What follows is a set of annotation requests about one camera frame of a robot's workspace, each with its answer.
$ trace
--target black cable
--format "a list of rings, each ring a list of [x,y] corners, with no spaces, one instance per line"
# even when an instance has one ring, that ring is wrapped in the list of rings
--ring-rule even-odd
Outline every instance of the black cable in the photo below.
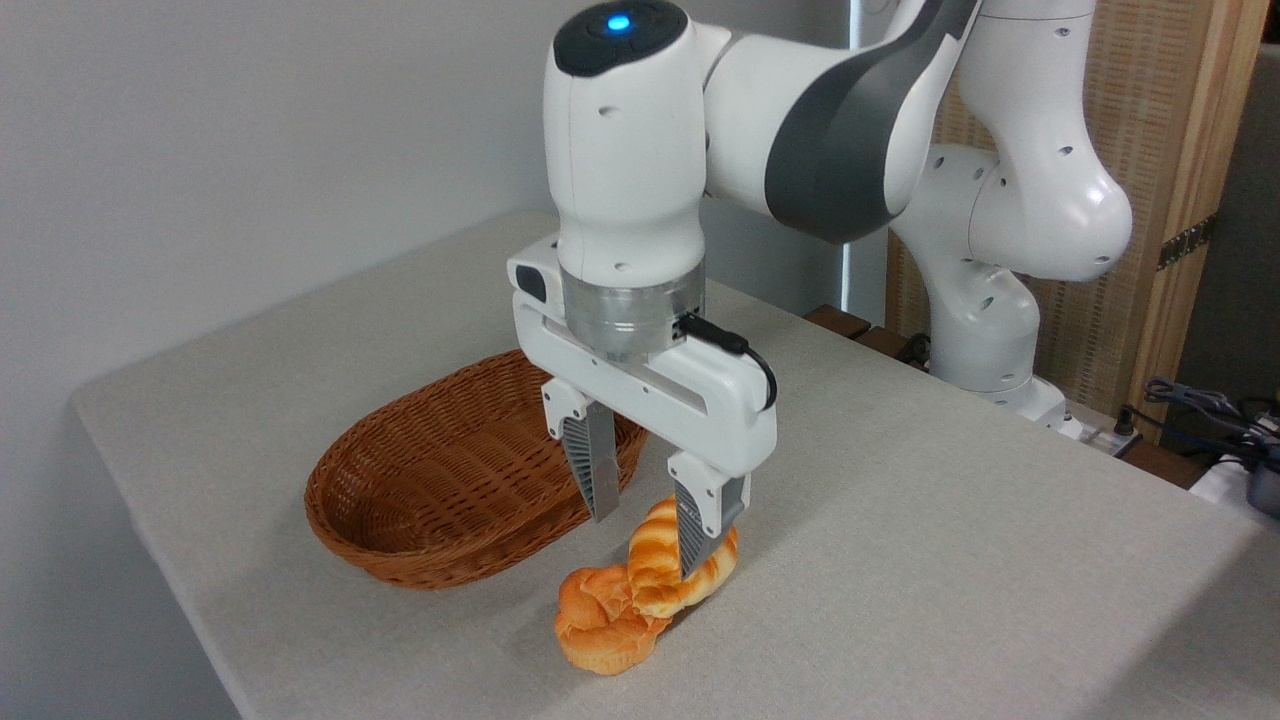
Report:
[[[769,384],[769,392],[765,396],[764,407],[760,409],[760,413],[773,407],[773,404],[778,401],[778,379],[773,375],[773,368],[764,361],[764,357],[760,357],[759,352],[751,350],[745,337],[726,331],[707,318],[694,315],[692,313],[681,315],[676,320],[676,329],[698,340],[707,341],[731,355],[746,355],[754,360],[760,366],[760,372],[764,373],[764,379]]]
[[[755,360],[755,364],[764,372],[764,379],[769,383],[769,395],[764,400],[764,407],[762,407],[762,410],[768,410],[769,407],[773,407],[774,402],[778,401],[778,379],[773,377],[773,368],[769,368],[769,364],[764,361],[764,357],[760,357],[759,352],[748,347],[746,355],[751,360]]]
[[[1196,433],[1193,433],[1193,430],[1190,430],[1190,429],[1188,429],[1185,427],[1187,423],[1184,420],[1187,420],[1188,418],[1203,418],[1203,414],[1197,413],[1197,411],[1194,411],[1190,407],[1183,407],[1181,413],[1178,413],[1178,414],[1174,414],[1172,411],[1170,411],[1170,416],[1169,416],[1167,420],[1165,420],[1165,423],[1172,430],[1178,430],[1178,432],[1184,433],[1184,434],[1196,434]],[[1226,442],[1226,443],[1230,443],[1230,445],[1235,445],[1235,443],[1240,442],[1242,439],[1244,439],[1245,437],[1248,437],[1248,433],[1249,433],[1249,428],[1245,428],[1245,427],[1242,427],[1242,425],[1236,425],[1236,424],[1229,423],[1226,420],[1224,420],[1224,423],[1221,423],[1221,424],[1217,424],[1216,427],[1219,427],[1219,428],[1229,428],[1229,429],[1233,429],[1234,432],[1230,433],[1230,434],[1226,434],[1225,437],[1208,438],[1208,439],[1216,439],[1216,441]]]
[[[1175,383],[1167,378],[1151,378],[1147,384],[1143,386],[1143,400],[1151,404],[1164,404],[1180,405],[1188,407],[1199,414],[1201,418],[1208,423],[1224,428],[1228,430],[1234,430],[1238,433],[1245,432],[1248,428],[1242,427],[1231,420],[1239,420],[1242,423],[1248,423],[1244,415],[1231,401],[1221,392],[1211,392],[1203,389],[1196,389],[1190,386],[1183,383]],[[1219,415],[1226,416],[1229,419],[1224,420]]]
[[[1189,459],[1189,457],[1196,457],[1197,455],[1219,455],[1219,452],[1216,450],[1208,450],[1208,448],[1204,448],[1204,447],[1193,447],[1190,450],[1179,450],[1178,451],[1178,456],[1179,457],[1188,457]]]
[[[1124,410],[1128,410],[1129,413],[1132,413],[1137,418],[1140,418],[1142,420],[1144,420],[1144,421],[1147,421],[1147,423],[1149,423],[1149,424],[1152,424],[1152,425],[1155,425],[1155,427],[1165,430],[1166,433],[1169,433],[1169,434],[1171,434],[1171,436],[1174,436],[1174,437],[1176,437],[1176,438],[1179,438],[1181,441],[1189,442],[1192,445],[1196,445],[1196,446],[1199,446],[1199,447],[1204,447],[1204,448],[1208,448],[1208,450],[1213,450],[1216,452],[1221,452],[1222,455],[1235,455],[1238,457],[1243,457],[1245,460],[1252,460],[1254,462],[1270,462],[1270,461],[1272,461],[1272,459],[1271,459],[1270,455],[1254,452],[1252,450],[1252,447],[1249,447],[1249,446],[1229,445],[1229,443],[1225,443],[1225,442],[1219,442],[1219,441],[1212,441],[1212,439],[1207,439],[1207,438],[1202,438],[1202,437],[1189,436],[1189,434],[1178,432],[1176,429],[1174,429],[1167,423],[1161,423],[1160,420],[1152,418],[1151,415],[1147,415],[1142,410],[1138,410],[1133,405],[1121,405],[1121,407]]]
[[[925,365],[929,361],[931,342],[929,336],[924,333],[915,333],[914,336],[906,338],[906,345],[902,346],[902,350],[897,351],[893,360]]]
[[[1243,410],[1245,404],[1248,402],[1262,402],[1266,404],[1267,406],[1267,409],[1263,413],[1254,413],[1249,415],[1251,418],[1254,418],[1254,420],[1249,423],[1249,427],[1253,430],[1267,434],[1274,439],[1280,439],[1280,429],[1268,428],[1267,425],[1260,423],[1257,419],[1258,415],[1271,415],[1274,420],[1280,420],[1280,398],[1242,397],[1240,400],[1236,401],[1236,405]]]
[[[1120,437],[1133,437],[1133,413],[1121,407],[1120,415],[1116,418],[1116,424],[1111,428],[1111,432]]]

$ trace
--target braided bread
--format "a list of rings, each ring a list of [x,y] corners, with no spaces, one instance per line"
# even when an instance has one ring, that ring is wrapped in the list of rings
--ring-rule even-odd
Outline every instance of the braided bread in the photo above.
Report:
[[[561,583],[556,638],[564,657],[584,670],[617,675],[649,657],[669,624],[635,609],[625,565],[581,568]]]
[[[627,551],[627,580],[632,602],[645,615],[671,618],[716,592],[737,566],[737,528],[694,570],[680,579],[680,550],[676,542],[676,498],[654,505],[631,534]]]
[[[561,583],[556,638],[577,667],[617,675],[653,653],[671,616],[716,592],[737,566],[737,528],[680,580],[676,498],[654,505],[631,536],[626,565],[581,568]]]

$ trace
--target table surface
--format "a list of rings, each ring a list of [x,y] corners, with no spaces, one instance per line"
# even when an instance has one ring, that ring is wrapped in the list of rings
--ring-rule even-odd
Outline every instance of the table surface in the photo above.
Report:
[[[644,664],[580,671],[552,619],[671,492],[659,441],[617,512],[493,578],[413,592],[330,555],[315,461],[515,347],[504,259],[554,227],[499,218],[73,396],[246,717],[1280,716],[1280,538],[717,284],[780,378],[778,447],[737,571]]]

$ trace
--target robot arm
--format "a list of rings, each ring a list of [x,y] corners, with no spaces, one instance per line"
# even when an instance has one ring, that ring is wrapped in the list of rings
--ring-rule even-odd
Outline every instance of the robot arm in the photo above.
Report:
[[[1094,0],[987,0],[960,59],[965,105],[997,152],[929,152],[892,224],[929,295],[929,372],[1066,434],[1062,393],[1033,377],[1039,310],[1014,272],[1091,281],[1129,242],[1129,200],[1094,154],[1082,101]]]
[[[681,568],[718,547],[776,445],[772,375],[700,320],[704,192],[833,241],[906,205],[979,0],[916,0],[863,51],[736,35],[662,0],[589,8],[547,60],[561,231],[508,261],[548,430],[593,515],[617,505],[613,411],[678,451]]]

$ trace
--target brown basket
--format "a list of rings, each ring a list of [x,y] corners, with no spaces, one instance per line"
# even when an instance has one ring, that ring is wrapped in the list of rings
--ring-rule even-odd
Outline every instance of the brown basket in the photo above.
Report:
[[[307,479],[307,521],[339,557],[394,585],[486,578],[590,518],[547,434],[550,375],[520,350],[486,357],[375,410]],[[649,432],[617,419],[618,479]]]

